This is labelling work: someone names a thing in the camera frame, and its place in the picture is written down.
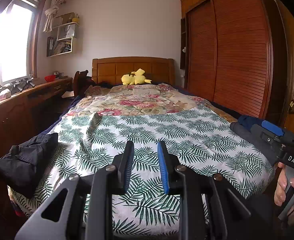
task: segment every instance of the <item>green leaf pattern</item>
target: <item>green leaf pattern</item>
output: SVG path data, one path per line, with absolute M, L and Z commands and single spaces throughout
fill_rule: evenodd
M 221 173 L 244 197 L 263 191 L 274 167 L 250 143 L 229 129 L 229 123 L 200 105 L 172 114 L 65 116 L 55 127 L 59 134 L 45 175 L 31 199 L 14 192 L 27 215 L 70 174 L 95 173 L 135 144 L 133 171 L 127 193 L 113 196 L 113 228 L 118 236 L 170 235 L 179 227 L 179 196 L 165 195 L 160 179 L 157 142 L 197 173 Z M 202 197 L 205 214 L 207 207 Z M 84 221 L 87 220 L 89 197 Z

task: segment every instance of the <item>louvered door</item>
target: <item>louvered door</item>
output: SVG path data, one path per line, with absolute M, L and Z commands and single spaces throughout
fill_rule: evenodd
M 210 1 L 190 12 L 189 33 L 188 90 L 212 101 L 216 78 L 216 23 Z
M 213 101 L 262 117 L 268 88 L 268 30 L 261 0 L 213 0 L 217 73 Z

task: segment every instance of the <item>red bowl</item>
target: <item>red bowl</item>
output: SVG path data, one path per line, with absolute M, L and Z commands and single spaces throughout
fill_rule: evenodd
M 46 80 L 46 82 L 52 82 L 55 80 L 55 78 L 56 78 L 55 75 L 50 75 L 50 76 L 46 76 L 45 80 Z

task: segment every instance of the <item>human hand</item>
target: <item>human hand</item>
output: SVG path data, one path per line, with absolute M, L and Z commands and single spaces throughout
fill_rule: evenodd
M 274 192 L 274 203 L 277 206 L 281 206 L 282 203 L 285 201 L 285 188 L 288 184 L 287 178 L 285 176 L 285 165 L 283 163 L 278 164 L 279 168 L 282 168 L 282 171 L 279 175 L 278 183 L 277 183 L 277 189 Z M 291 179 L 290 184 L 292 187 L 294 187 L 294 178 Z M 290 214 L 294 209 L 294 205 L 289 210 L 288 214 Z

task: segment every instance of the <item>headboard panel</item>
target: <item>headboard panel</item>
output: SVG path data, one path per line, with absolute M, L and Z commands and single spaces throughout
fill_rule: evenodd
M 172 58 L 157 57 L 110 57 L 94 58 L 92 79 L 96 83 L 106 81 L 112 85 L 121 84 L 121 77 L 142 68 L 147 79 L 153 82 L 175 84 L 175 67 Z

